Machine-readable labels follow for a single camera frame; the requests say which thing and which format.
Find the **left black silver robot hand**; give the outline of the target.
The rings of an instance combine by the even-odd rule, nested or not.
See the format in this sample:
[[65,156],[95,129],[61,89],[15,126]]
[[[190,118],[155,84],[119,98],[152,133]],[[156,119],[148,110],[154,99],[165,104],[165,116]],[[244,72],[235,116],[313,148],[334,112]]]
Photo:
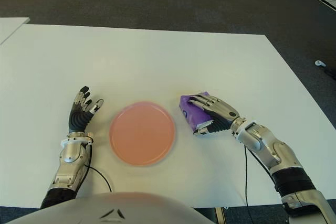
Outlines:
[[103,106],[103,99],[92,103],[92,100],[88,99],[89,96],[88,86],[82,87],[76,94],[68,119],[69,134],[73,132],[85,132],[93,116]]

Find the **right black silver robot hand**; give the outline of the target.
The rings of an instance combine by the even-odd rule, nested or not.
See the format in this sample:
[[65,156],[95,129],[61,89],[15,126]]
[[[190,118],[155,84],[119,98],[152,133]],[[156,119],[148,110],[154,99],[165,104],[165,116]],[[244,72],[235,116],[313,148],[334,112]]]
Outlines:
[[212,119],[210,125],[195,130],[194,135],[205,135],[225,130],[231,130],[232,134],[236,134],[238,128],[246,122],[236,109],[223,100],[206,94],[196,94],[190,96],[189,104],[198,107]]

